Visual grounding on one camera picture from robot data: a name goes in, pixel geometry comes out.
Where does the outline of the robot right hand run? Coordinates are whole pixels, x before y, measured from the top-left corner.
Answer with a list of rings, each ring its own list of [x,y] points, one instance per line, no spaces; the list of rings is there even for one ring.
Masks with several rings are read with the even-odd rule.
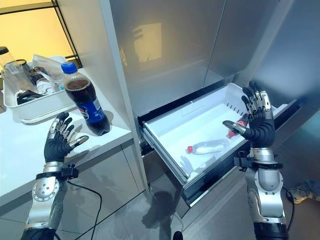
[[[249,127],[225,120],[222,124],[250,142],[252,148],[271,148],[275,141],[275,121],[267,91],[256,81],[251,80],[242,88]]]

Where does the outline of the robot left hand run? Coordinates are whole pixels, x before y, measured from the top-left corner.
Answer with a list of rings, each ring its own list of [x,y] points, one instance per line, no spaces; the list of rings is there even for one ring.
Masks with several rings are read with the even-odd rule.
[[[45,163],[61,162],[76,147],[85,143],[89,136],[82,135],[73,139],[75,126],[68,112],[60,112],[53,120],[44,145]]]

